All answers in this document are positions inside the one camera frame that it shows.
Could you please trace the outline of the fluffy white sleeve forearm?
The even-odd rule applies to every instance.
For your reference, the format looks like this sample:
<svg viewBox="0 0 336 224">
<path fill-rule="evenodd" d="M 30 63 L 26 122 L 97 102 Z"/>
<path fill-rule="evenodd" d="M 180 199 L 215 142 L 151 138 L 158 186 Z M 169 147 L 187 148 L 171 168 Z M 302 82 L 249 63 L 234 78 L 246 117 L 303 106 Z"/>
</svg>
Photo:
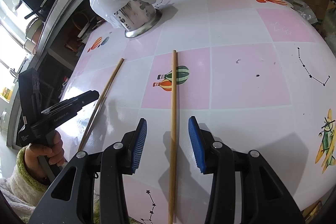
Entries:
<svg viewBox="0 0 336 224">
<path fill-rule="evenodd" d="M 24 162 L 26 148 L 18 152 L 11 177 L 1 178 L 0 182 L 1 192 L 6 201 L 24 223 L 28 223 L 35 207 L 48 188 L 27 172 Z"/>
</svg>

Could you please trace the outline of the person's left hand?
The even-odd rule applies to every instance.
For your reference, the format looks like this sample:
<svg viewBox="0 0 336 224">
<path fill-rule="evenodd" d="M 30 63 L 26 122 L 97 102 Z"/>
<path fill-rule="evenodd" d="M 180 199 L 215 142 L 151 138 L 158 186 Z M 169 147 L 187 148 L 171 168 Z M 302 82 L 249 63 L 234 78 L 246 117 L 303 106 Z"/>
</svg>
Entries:
<svg viewBox="0 0 336 224">
<path fill-rule="evenodd" d="M 29 144 L 26 147 L 24 155 L 24 163 L 27 172 L 31 177 L 40 180 L 47 177 L 46 172 L 39 163 L 39 157 L 48 158 L 49 164 L 61 166 L 65 163 L 63 141 L 60 133 L 55 131 L 54 145 L 50 147 L 41 144 Z"/>
</svg>

